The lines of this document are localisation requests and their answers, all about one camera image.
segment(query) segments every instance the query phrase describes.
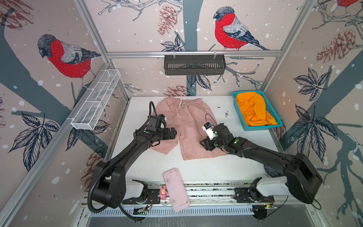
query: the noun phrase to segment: pink toy figurine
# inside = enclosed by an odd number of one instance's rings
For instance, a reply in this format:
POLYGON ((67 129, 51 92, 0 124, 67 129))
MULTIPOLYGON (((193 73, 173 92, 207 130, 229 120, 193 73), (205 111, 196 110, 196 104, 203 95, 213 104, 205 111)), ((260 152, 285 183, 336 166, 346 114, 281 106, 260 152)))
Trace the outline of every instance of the pink toy figurine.
POLYGON ((169 195, 169 193, 166 190, 166 186, 160 187, 159 197, 161 200, 166 200, 166 196, 169 195))

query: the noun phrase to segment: pink shorts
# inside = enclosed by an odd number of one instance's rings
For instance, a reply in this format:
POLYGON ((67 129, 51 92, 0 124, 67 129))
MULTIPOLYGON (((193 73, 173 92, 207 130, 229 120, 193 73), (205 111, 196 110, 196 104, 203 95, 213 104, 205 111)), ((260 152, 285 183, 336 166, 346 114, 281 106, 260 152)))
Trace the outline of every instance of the pink shorts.
POLYGON ((166 127, 174 127, 177 135, 175 139, 162 140, 159 145, 151 147, 151 149, 168 154, 178 144, 179 140, 181 155, 184 160, 226 155, 219 148, 207 151, 199 143, 207 137, 207 133, 202 129, 206 123, 206 114, 210 114, 207 115, 207 121, 212 124, 216 122, 211 109, 202 99, 182 100, 170 96, 158 104, 156 112, 166 116, 166 127))

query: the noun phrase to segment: gray floor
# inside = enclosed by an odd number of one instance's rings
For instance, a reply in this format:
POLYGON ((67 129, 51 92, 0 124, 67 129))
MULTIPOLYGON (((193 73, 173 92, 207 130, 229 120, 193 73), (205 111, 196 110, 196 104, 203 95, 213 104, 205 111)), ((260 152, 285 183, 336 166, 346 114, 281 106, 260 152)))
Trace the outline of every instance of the gray floor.
POLYGON ((127 217, 90 218, 87 227, 146 226, 146 227, 310 227, 314 226, 305 205, 284 205, 265 221, 257 221, 250 215, 241 216, 182 216, 168 218, 146 218, 134 223, 127 217))

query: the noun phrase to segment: white table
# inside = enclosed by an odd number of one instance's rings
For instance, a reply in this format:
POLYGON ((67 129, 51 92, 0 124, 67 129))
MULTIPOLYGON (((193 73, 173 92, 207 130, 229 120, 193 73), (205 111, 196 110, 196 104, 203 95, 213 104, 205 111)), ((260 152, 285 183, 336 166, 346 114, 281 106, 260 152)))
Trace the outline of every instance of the white table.
MULTIPOLYGON (((268 130, 244 131, 233 106, 231 96, 177 97, 202 100, 212 110, 217 123, 224 123, 235 137, 244 137, 257 145, 277 151, 268 130)), ((165 97, 132 97, 120 130, 112 158, 118 155, 133 139, 132 133, 145 122, 149 112, 149 102, 155 106, 165 97)), ((217 158, 184 161, 178 144, 167 155, 148 149, 140 155, 126 174, 126 181, 137 179, 147 182, 163 182, 163 173, 178 168, 183 181, 226 182, 249 181, 256 177, 269 177, 264 166, 256 161, 226 155, 217 158)))

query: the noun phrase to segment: bird head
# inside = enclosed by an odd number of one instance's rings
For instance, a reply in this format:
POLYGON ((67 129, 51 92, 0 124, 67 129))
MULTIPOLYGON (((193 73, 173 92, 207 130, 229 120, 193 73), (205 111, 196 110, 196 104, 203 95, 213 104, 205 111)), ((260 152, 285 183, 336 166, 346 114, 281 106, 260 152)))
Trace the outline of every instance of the bird head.
POLYGON ((57 40, 53 35, 45 34, 38 40, 38 49, 42 57, 53 57, 50 45, 57 40))
POLYGON ((214 14, 213 19, 216 19, 218 22, 222 20, 222 18, 227 14, 234 14, 234 10, 232 7, 224 6, 217 10, 217 12, 214 14))

